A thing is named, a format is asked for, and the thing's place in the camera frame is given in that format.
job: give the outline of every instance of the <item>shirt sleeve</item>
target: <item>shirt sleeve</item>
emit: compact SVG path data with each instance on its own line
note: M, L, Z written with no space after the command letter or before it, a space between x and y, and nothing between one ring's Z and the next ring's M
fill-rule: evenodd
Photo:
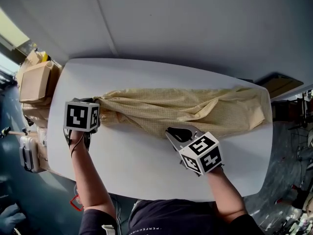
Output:
M109 214L96 209L84 211L79 235L115 235L117 223Z
M249 215L245 214L237 217L229 224L230 231L232 233L238 233L241 235L263 235L264 233L255 223L254 219Z

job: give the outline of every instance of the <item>white table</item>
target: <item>white table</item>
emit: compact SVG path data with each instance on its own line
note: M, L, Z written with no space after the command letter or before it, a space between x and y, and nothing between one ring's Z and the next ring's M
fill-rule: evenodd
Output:
M65 102L126 88L219 89L262 88L233 77L190 67L126 59L73 59L59 79L48 123L48 161L52 170L74 180L63 135ZM271 153L272 124L220 140L224 171L242 196L257 193ZM95 167L111 193L139 199L211 201L205 176L197 177L179 164L166 139L130 125L100 126L89 149Z

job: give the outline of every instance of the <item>forearm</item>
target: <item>forearm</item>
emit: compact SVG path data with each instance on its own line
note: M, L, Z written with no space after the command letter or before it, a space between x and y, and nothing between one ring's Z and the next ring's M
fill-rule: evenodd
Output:
M98 209L115 218L115 209L83 141L72 153L75 179L84 209Z
M228 223L246 214L244 201L221 167L207 174L220 216Z

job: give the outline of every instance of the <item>checkered fabric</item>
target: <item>checkered fabric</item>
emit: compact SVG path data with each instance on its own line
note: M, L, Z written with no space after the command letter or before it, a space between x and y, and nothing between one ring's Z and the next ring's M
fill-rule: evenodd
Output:
M272 122L268 92L260 89L127 89L95 99L102 124L130 123L160 138L174 124L220 137Z

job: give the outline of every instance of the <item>black t-shirt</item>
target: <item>black t-shirt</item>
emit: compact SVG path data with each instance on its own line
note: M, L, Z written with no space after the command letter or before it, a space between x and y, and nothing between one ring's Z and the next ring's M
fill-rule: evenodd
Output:
M79 234L117 234L117 224L110 215L102 211L87 210ZM179 199L139 202L130 216L128 235L168 234L262 235L263 232L248 214L226 224L213 214L208 203Z

